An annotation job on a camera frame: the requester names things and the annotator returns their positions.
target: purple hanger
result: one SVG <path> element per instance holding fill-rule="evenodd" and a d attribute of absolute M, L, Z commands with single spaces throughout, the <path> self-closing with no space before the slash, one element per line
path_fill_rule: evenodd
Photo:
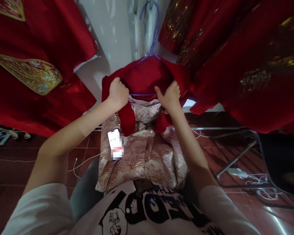
<path fill-rule="evenodd" d="M 141 18 L 143 17 L 143 13 L 147 7 L 147 4 L 150 3 L 150 1 L 147 1 L 145 3 L 145 5 L 143 6 L 142 10 L 141 10 L 141 13 L 140 13 L 140 16 L 139 16 L 139 19 L 141 20 Z M 153 43 L 151 44 L 151 48 L 150 48 L 150 51 L 149 51 L 149 54 L 146 55 L 143 59 L 141 59 L 136 65 L 140 64 L 141 62 L 143 62 L 145 59 L 147 59 L 148 57 L 151 56 L 151 54 L 153 53 L 153 55 L 158 59 L 158 60 L 161 60 L 160 57 L 158 55 L 155 54 L 155 43 L 156 43 L 156 38 L 157 38 L 157 33 L 158 33 L 158 28 L 159 28 L 159 6 L 158 6 L 158 3 L 157 2 L 154 2 L 154 5 L 156 6 L 157 8 L 157 13 L 158 13 L 158 17 L 157 17 L 157 24 L 156 24 L 156 29 L 155 29 L 155 32 L 154 32 L 154 39 L 153 39 Z M 157 94 L 130 94 L 130 96 L 152 96 L 152 95 L 157 95 Z"/>

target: hand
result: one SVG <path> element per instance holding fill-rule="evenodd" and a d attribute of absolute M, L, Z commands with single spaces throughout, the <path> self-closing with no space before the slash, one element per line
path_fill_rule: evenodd
<path fill-rule="evenodd" d="M 176 81 L 172 82 L 164 95 L 162 95 L 159 87 L 157 86 L 155 86 L 155 91 L 157 93 L 160 104 L 168 111 L 169 114 L 172 114 L 177 109 L 181 108 L 179 102 L 180 87 Z"/>
<path fill-rule="evenodd" d="M 127 104 L 128 95 L 129 91 L 123 84 L 120 83 L 120 78 L 115 78 L 110 85 L 108 99 L 111 101 L 111 104 L 117 109 L 117 111 L 119 111 Z"/>

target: phone screen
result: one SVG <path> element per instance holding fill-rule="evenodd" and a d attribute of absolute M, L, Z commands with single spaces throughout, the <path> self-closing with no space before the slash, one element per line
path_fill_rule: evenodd
<path fill-rule="evenodd" d="M 120 137 L 119 129 L 114 129 L 108 132 L 108 140 L 111 149 L 111 156 L 113 160 L 116 160 L 122 157 L 123 147 L 122 147 L 122 140 Z"/>

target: pink floral fabric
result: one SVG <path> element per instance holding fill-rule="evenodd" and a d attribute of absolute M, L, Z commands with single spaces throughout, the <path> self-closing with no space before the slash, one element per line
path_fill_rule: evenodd
<path fill-rule="evenodd" d="M 173 127 L 155 136 L 152 121 L 161 112 L 158 100 L 129 98 L 136 118 L 136 132 L 124 138 L 124 155 L 112 161 L 107 132 L 120 129 L 120 118 L 112 115 L 102 123 L 99 179 L 96 190 L 109 192 L 134 179 L 149 179 L 171 189 L 182 189 L 187 167 Z"/>

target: tiled floor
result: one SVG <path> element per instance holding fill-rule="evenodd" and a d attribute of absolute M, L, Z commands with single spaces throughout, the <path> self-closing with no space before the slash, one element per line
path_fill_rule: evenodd
<path fill-rule="evenodd" d="M 213 126 L 240 126 L 235 120 L 224 113 L 208 113 L 202 116 L 187 115 L 190 124 L 201 127 Z M 202 131 L 202 135 L 211 136 L 220 131 Z M 101 132 L 92 132 L 77 148 L 69 155 L 69 169 L 73 168 L 75 160 L 79 165 L 83 161 L 100 153 Z M 22 141 L 21 143 L 9 139 L 5 145 L 0 146 L 0 159 L 34 161 L 39 147 L 46 140 L 45 137 L 37 136 L 32 142 Z M 241 139 L 222 138 L 218 141 L 206 137 L 199 137 L 204 154 L 207 157 L 211 172 L 215 175 L 226 163 L 242 150 L 245 142 Z M 91 160 L 85 162 L 75 172 L 82 176 Z M 0 161 L 0 233 L 13 212 L 20 199 L 27 183 L 34 162 L 8 162 Z M 250 174 L 264 172 L 262 159 L 252 152 L 242 157 L 236 166 Z M 68 195 L 71 196 L 78 178 L 73 172 L 68 173 Z M 243 179 L 224 174 L 221 182 L 226 185 L 245 183 Z M 242 213 L 257 227 L 261 234 L 294 235 L 294 211 L 273 209 L 261 204 L 253 195 L 253 192 L 233 189 L 225 189 L 227 195 Z M 280 197 L 278 203 L 288 204 L 285 197 Z"/>

